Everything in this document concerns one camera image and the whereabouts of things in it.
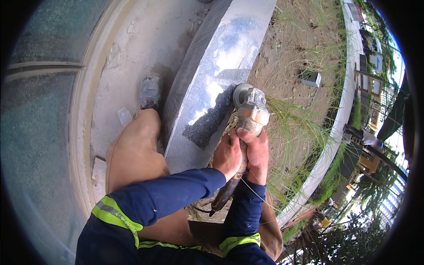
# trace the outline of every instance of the gray sneaker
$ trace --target gray sneaker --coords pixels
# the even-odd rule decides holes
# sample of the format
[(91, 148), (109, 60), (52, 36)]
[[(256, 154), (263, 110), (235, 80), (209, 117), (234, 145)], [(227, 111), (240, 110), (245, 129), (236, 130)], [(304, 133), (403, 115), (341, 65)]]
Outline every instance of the gray sneaker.
[(141, 82), (138, 91), (140, 109), (158, 110), (162, 95), (162, 78), (158, 74), (150, 74)]

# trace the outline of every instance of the leg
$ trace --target leg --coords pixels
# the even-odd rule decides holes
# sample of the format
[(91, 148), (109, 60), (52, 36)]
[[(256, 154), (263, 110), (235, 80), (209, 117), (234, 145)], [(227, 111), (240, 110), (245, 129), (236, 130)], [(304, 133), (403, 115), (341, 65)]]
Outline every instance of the leg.
[[(276, 260), (283, 249), (281, 231), (275, 218), (272, 201), (268, 192), (265, 193), (266, 202), (262, 204), (262, 212), (258, 232), (261, 235), (261, 248)], [(221, 235), (221, 223), (206, 223), (189, 221), (193, 237), (212, 254), (221, 256), (219, 239)]]
[(352, 135), (354, 138), (358, 139), (359, 141), (362, 140), (364, 137), (364, 131), (358, 130), (350, 125), (345, 124), (344, 130), (346, 133)]
[[(109, 146), (106, 158), (107, 194), (134, 182), (170, 174), (165, 159), (156, 152), (160, 127), (160, 118), (154, 109), (141, 110)], [(159, 219), (152, 226), (144, 227), (138, 235), (142, 239), (185, 247), (197, 245), (183, 209)]]

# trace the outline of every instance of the dirt soil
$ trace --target dirt soil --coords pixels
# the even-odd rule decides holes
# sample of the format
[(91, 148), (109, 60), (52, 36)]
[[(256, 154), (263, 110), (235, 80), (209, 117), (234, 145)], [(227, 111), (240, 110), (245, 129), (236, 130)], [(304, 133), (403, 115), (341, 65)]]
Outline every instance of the dirt soil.
[[(336, 78), (334, 66), (338, 64), (338, 57), (332, 47), (341, 42), (335, 31), (337, 12), (334, 3), (334, 0), (278, 0), (248, 78), (249, 83), (268, 96), (295, 104), (299, 109), (309, 110), (306, 112), (309, 119), (319, 124), (324, 121), (331, 103), (327, 87), (333, 86)], [(301, 71), (307, 69), (319, 70), (322, 74), (319, 88), (306, 86), (299, 80)], [(235, 124), (232, 117), (227, 129), (235, 127)], [(269, 172), (284, 172), (284, 177), (274, 183), (279, 193), (283, 194), (292, 181), (290, 172), (303, 165), (312, 149), (312, 141), (299, 137), (294, 124), (291, 125), (293, 137), (290, 140), (283, 138), (276, 128), (276, 119), (271, 114), (266, 128), (270, 138)], [(199, 200), (194, 205), (210, 210), (213, 199)], [(212, 218), (207, 213), (187, 207), (188, 218), (223, 223), (230, 203)]]

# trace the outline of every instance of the reflective stripe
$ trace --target reflective stripe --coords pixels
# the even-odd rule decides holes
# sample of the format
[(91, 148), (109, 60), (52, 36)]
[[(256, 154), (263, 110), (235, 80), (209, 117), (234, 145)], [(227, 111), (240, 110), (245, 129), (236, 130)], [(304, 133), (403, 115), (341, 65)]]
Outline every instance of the reflective stripe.
[(105, 223), (129, 229), (134, 236), (135, 246), (138, 247), (139, 241), (137, 231), (141, 231), (143, 226), (131, 221), (131, 219), (122, 212), (114, 199), (104, 196), (96, 206), (94, 206), (91, 213)]
[[(137, 249), (139, 249), (139, 248), (152, 248), (156, 245), (160, 245), (162, 247), (175, 248), (175, 249), (186, 249), (185, 247), (182, 247), (182, 246), (168, 244), (168, 243), (161, 242), (161, 241), (143, 241), (143, 242), (140, 242), (140, 245), (137, 247)], [(194, 249), (194, 250), (201, 251), (202, 247), (198, 245), (196, 247), (191, 247), (191, 248), (188, 248), (188, 249)]]
[(256, 233), (248, 237), (227, 237), (219, 244), (219, 250), (221, 250), (222, 257), (225, 258), (234, 247), (247, 243), (256, 243), (261, 246), (261, 236)]

